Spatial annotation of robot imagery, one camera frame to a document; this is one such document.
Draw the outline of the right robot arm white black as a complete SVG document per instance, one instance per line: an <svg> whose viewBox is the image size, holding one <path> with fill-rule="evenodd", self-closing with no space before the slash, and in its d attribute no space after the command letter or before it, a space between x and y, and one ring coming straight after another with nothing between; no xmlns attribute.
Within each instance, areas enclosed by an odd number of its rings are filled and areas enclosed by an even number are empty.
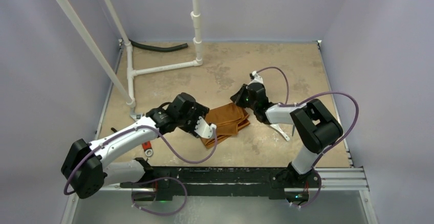
<svg viewBox="0 0 434 224"><path fill-rule="evenodd" d="M256 119L263 124L293 125L302 141L302 148L275 179L289 182L295 187L307 181L319 155L343 135L341 125L316 98L301 105L284 106L270 102L265 86L255 82L243 84L230 100L238 107L251 109Z"/></svg>

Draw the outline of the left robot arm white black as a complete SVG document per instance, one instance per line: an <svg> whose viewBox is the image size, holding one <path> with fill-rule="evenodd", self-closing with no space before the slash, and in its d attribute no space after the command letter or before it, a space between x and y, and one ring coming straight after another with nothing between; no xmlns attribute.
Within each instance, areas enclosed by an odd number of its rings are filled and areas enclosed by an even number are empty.
<svg viewBox="0 0 434 224"><path fill-rule="evenodd" d="M129 162L123 173L114 160L145 142L158 138L166 142L164 135L177 128L196 138L216 139L216 125L205 121L208 113L209 108L193 96L180 93L110 136L89 143L83 139L73 142L61 167L67 180L64 195L75 193L81 199L88 198L101 187L120 182L121 176L141 188L148 187L153 174L146 170L143 159Z"/></svg>

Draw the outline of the orange cloth napkin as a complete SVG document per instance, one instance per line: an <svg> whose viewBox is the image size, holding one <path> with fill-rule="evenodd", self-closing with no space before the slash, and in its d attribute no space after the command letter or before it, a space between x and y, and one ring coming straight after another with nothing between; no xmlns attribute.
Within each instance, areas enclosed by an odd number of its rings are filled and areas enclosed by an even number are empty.
<svg viewBox="0 0 434 224"><path fill-rule="evenodd" d="M236 136L240 130L250 125L249 114L244 108L234 103L213 108L206 115L206 122L216 125L218 144L231 136Z"/></svg>

